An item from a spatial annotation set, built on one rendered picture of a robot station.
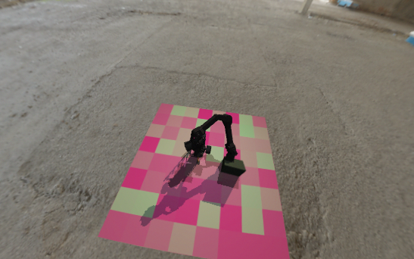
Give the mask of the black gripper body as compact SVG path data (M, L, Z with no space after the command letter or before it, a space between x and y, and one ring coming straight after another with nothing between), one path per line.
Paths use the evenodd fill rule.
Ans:
M196 148L199 148L197 146L195 146ZM207 147L205 145L202 145L199 149L203 149L203 151L205 151L206 154L210 154L211 151L211 146L207 145Z

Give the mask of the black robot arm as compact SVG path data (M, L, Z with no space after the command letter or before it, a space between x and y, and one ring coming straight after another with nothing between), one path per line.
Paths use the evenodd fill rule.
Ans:
M184 142L185 149L188 152L195 148L194 156L198 158L202 158L204 154L202 152L203 149L199 149L199 148L203 145L203 142L206 141L203 134L210 126L212 126L218 120L221 120L225 126L226 140L227 140L225 147L228 152L226 154L226 160L234 163L235 156L238 155L238 152L236 151L236 147L232 139L232 128L231 128L232 116L228 114L214 114L209 120L207 120L201 126L194 128L191 131L190 140L187 142ZM196 148L195 146L199 148Z

